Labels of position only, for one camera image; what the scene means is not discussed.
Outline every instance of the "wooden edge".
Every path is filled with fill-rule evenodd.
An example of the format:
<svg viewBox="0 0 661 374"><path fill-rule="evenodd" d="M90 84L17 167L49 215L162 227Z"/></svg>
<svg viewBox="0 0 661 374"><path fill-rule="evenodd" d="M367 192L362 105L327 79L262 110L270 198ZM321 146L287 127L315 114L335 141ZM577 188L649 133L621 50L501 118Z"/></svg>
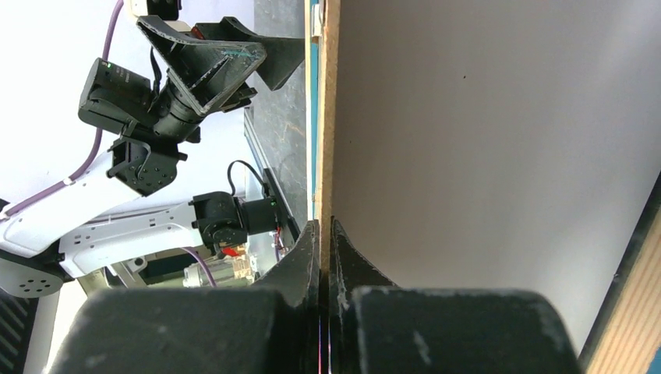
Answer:
<svg viewBox="0 0 661 374"><path fill-rule="evenodd" d="M661 213L657 211L586 372L645 373L660 345Z"/></svg>
<svg viewBox="0 0 661 374"><path fill-rule="evenodd" d="M305 36L306 36L306 198L307 198L307 215L308 220L313 219L313 193L312 190L312 22L310 19L311 1L305 0L304 20L305 20Z"/></svg>
<svg viewBox="0 0 661 374"><path fill-rule="evenodd" d="M340 0L323 4L323 31L319 65L319 120L315 214L319 220L320 268L329 274L331 214L333 191L333 152L335 137L335 98L338 86L338 43L340 36Z"/></svg>

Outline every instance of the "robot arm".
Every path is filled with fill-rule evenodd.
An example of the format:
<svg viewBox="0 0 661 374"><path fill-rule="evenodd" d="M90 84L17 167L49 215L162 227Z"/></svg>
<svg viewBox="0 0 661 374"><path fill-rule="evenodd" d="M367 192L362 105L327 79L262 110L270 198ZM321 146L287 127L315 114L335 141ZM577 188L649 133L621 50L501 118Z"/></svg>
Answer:
<svg viewBox="0 0 661 374"><path fill-rule="evenodd" d="M233 17L184 33L158 16L141 16L136 25L168 65L165 84L161 90L110 61L94 62L79 117L119 138L81 178L0 221L0 288L6 293L45 296L63 282L146 254L241 244L282 219L268 194L244 203L212 192L146 216L87 223L172 183L177 163L187 158L178 145L198 143L208 115L250 104L256 94L245 83L250 74L257 71L276 90L304 58L303 40L255 35Z"/></svg>

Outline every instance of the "gray floor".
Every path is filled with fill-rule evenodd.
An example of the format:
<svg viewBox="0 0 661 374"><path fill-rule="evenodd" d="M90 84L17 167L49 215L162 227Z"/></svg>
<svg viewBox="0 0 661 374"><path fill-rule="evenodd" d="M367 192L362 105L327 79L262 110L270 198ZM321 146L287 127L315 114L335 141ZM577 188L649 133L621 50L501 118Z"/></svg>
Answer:
<svg viewBox="0 0 661 374"><path fill-rule="evenodd" d="M255 31L273 37L304 37L303 0L256 0ZM306 92L301 64L287 84L271 92L255 79L253 129L296 223L307 221Z"/></svg>

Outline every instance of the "gray surface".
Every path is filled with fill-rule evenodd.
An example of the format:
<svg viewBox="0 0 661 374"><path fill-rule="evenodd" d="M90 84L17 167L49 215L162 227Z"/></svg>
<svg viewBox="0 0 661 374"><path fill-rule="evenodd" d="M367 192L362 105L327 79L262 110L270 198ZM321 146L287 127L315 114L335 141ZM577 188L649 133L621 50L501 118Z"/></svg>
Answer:
<svg viewBox="0 0 661 374"><path fill-rule="evenodd" d="M304 37L303 0L256 0L255 31L272 37ZM253 128L299 227L307 221L305 66L280 90L255 78Z"/></svg>
<svg viewBox="0 0 661 374"><path fill-rule="evenodd" d="M523 288L580 350L661 170L661 7L342 2L335 217L404 287Z"/></svg>

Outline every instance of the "white panel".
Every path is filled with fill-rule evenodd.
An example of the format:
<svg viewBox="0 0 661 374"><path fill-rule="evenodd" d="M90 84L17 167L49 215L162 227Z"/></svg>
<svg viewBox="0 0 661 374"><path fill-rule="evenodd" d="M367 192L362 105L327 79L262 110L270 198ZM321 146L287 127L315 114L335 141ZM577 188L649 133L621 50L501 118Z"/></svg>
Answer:
<svg viewBox="0 0 661 374"><path fill-rule="evenodd" d="M178 247L197 247L202 238L187 203L157 213L86 224L60 241L60 263L72 277L82 277L113 263Z"/></svg>
<svg viewBox="0 0 661 374"><path fill-rule="evenodd" d="M660 19L342 2L333 208L355 246L406 287L541 292L580 350L661 170Z"/></svg>
<svg viewBox="0 0 661 374"><path fill-rule="evenodd" d="M110 153L103 153L76 183L0 222L0 248L23 257L35 256L106 210L140 198L117 178L108 178L111 160Z"/></svg>
<svg viewBox="0 0 661 374"><path fill-rule="evenodd" d="M180 19L217 22L236 16L253 26L252 1L183 0ZM94 128L77 117L80 93L94 59L101 55L115 0L67 0L3 4L4 30L16 31L3 41L11 51L0 59L3 85L11 94L0 129L0 198L16 203L72 173L92 146ZM30 25L26 25L29 15ZM153 79L149 44L124 12L119 17L110 60ZM225 172L234 159L247 158L242 111L211 115L202 124L202 143L183 144L189 155L179 176L166 189L114 209L113 212L180 203L191 196L228 190ZM106 133L101 149L117 138ZM243 168L236 168L237 189L243 190Z"/></svg>

